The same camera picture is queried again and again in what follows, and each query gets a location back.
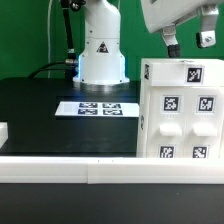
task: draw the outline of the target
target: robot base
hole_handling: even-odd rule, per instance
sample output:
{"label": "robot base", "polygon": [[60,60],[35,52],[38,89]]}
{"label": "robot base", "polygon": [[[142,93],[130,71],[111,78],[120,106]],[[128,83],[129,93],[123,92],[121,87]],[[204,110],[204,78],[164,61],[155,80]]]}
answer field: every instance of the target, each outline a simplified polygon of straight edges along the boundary
{"label": "robot base", "polygon": [[80,81],[78,78],[73,79],[73,87],[80,88],[88,91],[96,91],[96,92],[113,92],[117,90],[127,89],[129,87],[129,79],[125,78],[125,80],[121,80],[120,83],[113,84],[92,84]]}

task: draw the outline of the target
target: black tabletop surface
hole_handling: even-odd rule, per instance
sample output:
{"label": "black tabletop surface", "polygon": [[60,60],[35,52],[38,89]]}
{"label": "black tabletop surface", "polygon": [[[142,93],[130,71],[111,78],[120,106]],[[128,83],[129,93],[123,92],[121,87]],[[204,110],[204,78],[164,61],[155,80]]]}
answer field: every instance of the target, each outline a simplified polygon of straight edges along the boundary
{"label": "black tabletop surface", "polygon": [[[139,88],[99,94],[63,80],[0,81],[1,155],[135,156],[137,119],[54,116],[61,100],[138,102]],[[223,224],[223,185],[0,184],[2,224]]]}
{"label": "black tabletop surface", "polygon": [[0,81],[0,122],[9,138],[1,155],[134,157],[137,118],[56,117],[60,101],[138,103],[139,83],[109,93],[84,91],[62,79]]}

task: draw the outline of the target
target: green background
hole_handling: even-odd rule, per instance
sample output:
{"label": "green background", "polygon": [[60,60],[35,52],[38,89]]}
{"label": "green background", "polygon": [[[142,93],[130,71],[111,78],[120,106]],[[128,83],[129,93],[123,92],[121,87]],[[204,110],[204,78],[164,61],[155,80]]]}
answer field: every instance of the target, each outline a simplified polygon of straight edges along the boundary
{"label": "green background", "polygon": [[[109,0],[117,6],[118,0]],[[0,79],[27,76],[47,63],[47,12],[49,0],[2,1],[0,13]],[[121,52],[126,58],[126,75],[140,77],[141,58],[167,57],[159,34],[149,34],[143,20],[140,0],[121,0]],[[200,20],[195,18],[178,27],[177,38],[183,58],[224,58],[224,7],[220,7],[217,45],[198,49],[195,33]],[[77,53],[84,49],[84,13],[72,13],[72,28]],[[54,0],[51,17],[52,61],[66,58],[63,16],[58,0]]]}

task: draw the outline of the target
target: black cable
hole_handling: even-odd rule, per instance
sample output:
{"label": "black cable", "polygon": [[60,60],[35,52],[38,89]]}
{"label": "black cable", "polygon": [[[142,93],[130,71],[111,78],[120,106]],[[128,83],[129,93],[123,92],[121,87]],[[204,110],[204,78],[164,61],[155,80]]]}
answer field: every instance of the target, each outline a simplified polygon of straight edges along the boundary
{"label": "black cable", "polygon": [[68,49],[74,49],[69,10],[63,9],[63,15],[64,15],[64,22],[65,22],[66,37],[67,37],[67,46],[68,46]]}
{"label": "black cable", "polygon": [[46,68],[49,68],[49,67],[51,67],[51,66],[53,66],[53,65],[62,65],[62,64],[64,65],[65,62],[64,62],[64,61],[56,61],[56,62],[48,63],[48,64],[46,64],[46,65],[40,67],[40,68],[37,69],[36,71],[32,72],[31,74],[29,74],[29,75],[28,75],[28,78],[29,78],[29,79],[34,78],[34,77],[35,77],[41,70],[44,70],[44,69],[46,69]]}

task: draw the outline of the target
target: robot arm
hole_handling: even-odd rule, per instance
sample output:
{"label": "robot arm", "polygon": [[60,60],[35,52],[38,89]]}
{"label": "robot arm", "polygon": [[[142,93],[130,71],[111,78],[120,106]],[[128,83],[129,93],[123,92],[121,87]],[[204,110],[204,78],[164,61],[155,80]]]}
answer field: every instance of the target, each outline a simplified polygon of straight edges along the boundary
{"label": "robot arm", "polygon": [[197,34],[200,48],[215,45],[215,28],[219,15],[217,5],[224,0],[141,0],[144,19],[149,32],[161,32],[169,57],[180,56],[176,26],[200,15],[201,29]]}

